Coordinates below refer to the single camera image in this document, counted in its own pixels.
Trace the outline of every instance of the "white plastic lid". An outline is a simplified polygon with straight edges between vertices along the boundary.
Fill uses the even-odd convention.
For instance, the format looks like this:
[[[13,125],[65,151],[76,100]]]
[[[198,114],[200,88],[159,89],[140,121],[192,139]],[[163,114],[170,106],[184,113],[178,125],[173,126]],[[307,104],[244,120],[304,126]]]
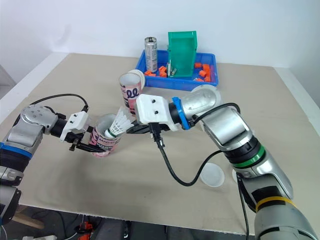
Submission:
[[[225,173],[217,164],[208,162],[200,174],[202,182],[209,187],[220,187],[225,181]]]

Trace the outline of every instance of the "beige tabletop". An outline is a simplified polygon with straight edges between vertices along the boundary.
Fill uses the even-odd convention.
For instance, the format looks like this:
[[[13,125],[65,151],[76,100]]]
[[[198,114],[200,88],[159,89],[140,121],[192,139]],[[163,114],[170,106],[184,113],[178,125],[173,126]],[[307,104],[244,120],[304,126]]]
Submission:
[[[93,120],[116,113],[123,105],[118,77],[133,69],[137,58],[68,55],[0,125],[0,139],[20,110],[49,95],[75,93],[89,103]],[[319,235],[320,138],[272,67],[219,64],[218,89],[225,102],[240,105],[256,137],[272,153],[294,188],[294,202]],[[145,87],[144,93],[168,99],[188,92]],[[83,103],[74,97],[46,101],[70,115]],[[196,126],[189,131],[163,133],[165,150],[177,175],[190,181],[202,161],[218,148]],[[124,135],[118,149],[99,159],[69,143],[45,135],[25,170],[20,203],[93,216],[221,232],[245,232],[238,189],[223,154],[211,161],[225,173],[221,187],[198,180],[192,187],[171,177],[148,134]],[[254,214],[247,208],[250,233]]]

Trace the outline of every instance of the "green ring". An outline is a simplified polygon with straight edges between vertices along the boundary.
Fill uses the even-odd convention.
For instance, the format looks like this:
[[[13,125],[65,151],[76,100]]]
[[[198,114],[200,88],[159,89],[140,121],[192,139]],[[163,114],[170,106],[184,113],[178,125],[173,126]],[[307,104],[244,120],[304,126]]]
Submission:
[[[254,164],[256,161],[258,161],[264,154],[265,154],[265,148],[264,148],[264,146],[261,145],[258,153],[254,157],[250,158],[247,161],[244,161],[241,163],[234,163],[232,165],[236,168],[248,167],[248,166]]]

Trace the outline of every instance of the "metal can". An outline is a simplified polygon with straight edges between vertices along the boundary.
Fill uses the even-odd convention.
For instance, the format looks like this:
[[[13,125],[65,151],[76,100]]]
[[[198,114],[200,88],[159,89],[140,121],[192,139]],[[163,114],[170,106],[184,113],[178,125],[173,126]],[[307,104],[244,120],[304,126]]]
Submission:
[[[153,36],[146,37],[144,39],[144,49],[146,69],[154,73],[158,70],[157,39]]]

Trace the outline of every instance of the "badminton shuttlecock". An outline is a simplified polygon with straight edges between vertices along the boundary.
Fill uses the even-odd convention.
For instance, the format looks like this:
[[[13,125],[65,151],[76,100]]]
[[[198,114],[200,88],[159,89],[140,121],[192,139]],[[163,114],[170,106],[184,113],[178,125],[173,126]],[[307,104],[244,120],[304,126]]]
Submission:
[[[111,126],[105,130],[104,135],[107,138],[114,139],[118,135],[123,134],[129,128],[133,127],[134,125],[131,124],[135,118],[131,115],[131,113],[121,106],[118,110],[118,113],[115,116],[115,119]]]

